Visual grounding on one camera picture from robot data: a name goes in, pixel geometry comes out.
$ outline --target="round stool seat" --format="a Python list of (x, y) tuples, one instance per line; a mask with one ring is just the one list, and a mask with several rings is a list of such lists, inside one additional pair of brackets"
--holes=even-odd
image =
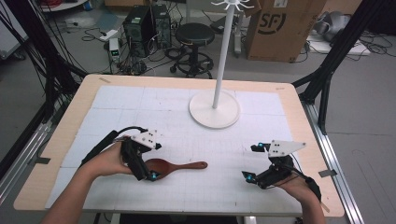
[(178, 27), (176, 40), (185, 45), (201, 47), (212, 43), (215, 33), (210, 27), (201, 23), (186, 23)]

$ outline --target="round white base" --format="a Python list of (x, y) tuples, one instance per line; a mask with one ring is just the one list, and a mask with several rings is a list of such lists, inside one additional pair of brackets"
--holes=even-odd
[(201, 91), (190, 101), (192, 117), (207, 128), (223, 129), (230, 127), (239, 119), (240, 107), (228, 92), (219, 93), (218, 107), (213, 108), (215, 90)]

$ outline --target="computer tower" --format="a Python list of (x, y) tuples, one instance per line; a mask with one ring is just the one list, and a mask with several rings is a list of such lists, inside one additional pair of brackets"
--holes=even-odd
[(129, 44), (130, 54), (138, 58), (146, 58), (149, 56), (149, 47), (147, 43), (141, 41), (131, 42)]
[(135, 5), (122, 25), (130, 53), (137, 57), (147, 57), (149, 41), (155, 36), (150, 7)]
[(154, 5), (151, 8), (157, 35), (157, 46), (160, 49), (170, 48), (172, 46), (171, 18), (168, 9), (164, 4)]

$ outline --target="white bracket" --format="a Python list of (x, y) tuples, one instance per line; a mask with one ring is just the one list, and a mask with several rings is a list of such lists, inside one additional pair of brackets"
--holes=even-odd
[(268, 150), (268, 157), (284, 157), (300, 150), (305, 145), (306, 143), (273, 140)]
[(132, 139), (143, 146), (155, 149), (157, 145), (157, 130), (147, 131), (132, 136)]

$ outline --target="white coat stand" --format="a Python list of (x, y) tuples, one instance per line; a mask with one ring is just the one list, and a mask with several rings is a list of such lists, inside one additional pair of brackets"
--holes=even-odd
[(241, 2), (247, 1), (224, 0), (224, 2), (218, 4), (212, 3), (216, 6), (227, 4), (225, 8), (227, 9), (227, 16), (225, 19), (216, 88), (214, 90), (201, 91), (194, 95), (190, 101), (190, 113), (192, 117), (207, 128), (224, 129), (235, 124), (239, 119), (241, 112), (240, 106), (234, 96), (221, 90), (221, 81), (230, 42), (233, 12), (235, 7), (240, 10), (238, 5), (247, 7), (241, 4)]

